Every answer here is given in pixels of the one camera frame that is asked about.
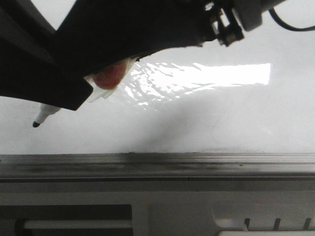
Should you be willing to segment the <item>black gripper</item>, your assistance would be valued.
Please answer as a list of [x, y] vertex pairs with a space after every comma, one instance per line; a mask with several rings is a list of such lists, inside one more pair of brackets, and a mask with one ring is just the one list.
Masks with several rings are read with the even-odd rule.
[[204, 0], [78, 0], [51, 40], [66, 74], [216, 38]]

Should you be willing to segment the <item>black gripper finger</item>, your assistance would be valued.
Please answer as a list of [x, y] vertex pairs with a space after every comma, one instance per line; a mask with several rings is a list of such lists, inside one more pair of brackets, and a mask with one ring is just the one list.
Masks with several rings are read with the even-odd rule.
[[67, 81], [54, 66], [12, 44], [0, 45], [0, 94], [76, 111], [92, 94], [83, 79]]
[[50, 64], [46, 47], [55, 32], [31, 0], [0, 2], [0, 38]]

